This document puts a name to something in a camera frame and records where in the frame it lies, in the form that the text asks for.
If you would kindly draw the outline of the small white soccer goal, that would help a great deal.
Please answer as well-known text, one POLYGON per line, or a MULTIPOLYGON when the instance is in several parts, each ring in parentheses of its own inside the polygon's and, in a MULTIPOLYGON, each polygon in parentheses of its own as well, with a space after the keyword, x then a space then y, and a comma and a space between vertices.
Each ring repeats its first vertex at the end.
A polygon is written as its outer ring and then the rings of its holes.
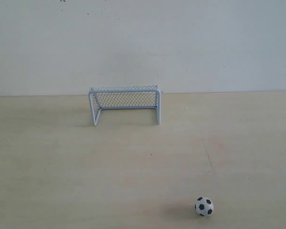
POLYGON ((88 92, 92 124, 96 126, 103 110, 154 109, 161 124, 161 91, 157 85, 91 87, 88 92))

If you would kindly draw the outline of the black and white soccer ball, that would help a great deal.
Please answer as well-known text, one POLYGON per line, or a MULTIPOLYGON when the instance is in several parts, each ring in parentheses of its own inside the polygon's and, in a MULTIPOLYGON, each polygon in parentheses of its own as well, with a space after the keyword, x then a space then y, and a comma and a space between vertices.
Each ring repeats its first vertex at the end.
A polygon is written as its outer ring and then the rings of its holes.
POLYGON ((211 199, 201 196, 196 200, 194 209, 199 216, 208 217, 214 211, 214 204, 211 199))

